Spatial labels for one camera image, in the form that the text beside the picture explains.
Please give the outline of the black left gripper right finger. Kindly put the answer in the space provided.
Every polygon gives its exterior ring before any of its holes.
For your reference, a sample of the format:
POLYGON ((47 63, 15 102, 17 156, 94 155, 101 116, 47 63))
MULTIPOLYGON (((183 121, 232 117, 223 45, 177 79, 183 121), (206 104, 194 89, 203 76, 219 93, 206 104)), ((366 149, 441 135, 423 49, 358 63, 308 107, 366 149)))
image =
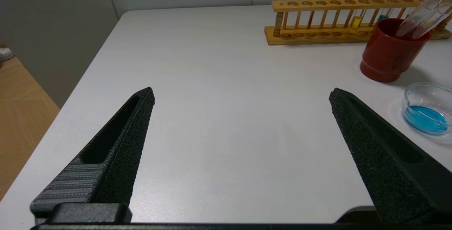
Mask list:
POLYGON ((450 224, 451 171, 352 93, 329 101, 380 221, 450 224))

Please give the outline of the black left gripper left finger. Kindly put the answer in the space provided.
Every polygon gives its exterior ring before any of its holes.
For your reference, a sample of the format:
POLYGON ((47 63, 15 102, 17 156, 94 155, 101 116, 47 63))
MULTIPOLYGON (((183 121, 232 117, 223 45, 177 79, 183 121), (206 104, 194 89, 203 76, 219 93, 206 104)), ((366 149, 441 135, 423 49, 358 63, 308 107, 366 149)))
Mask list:
POLYGON ((30 204, 36 224, 43 224, 63 203, 129 205, 148 124, 153 90, 134 93, 30 204))

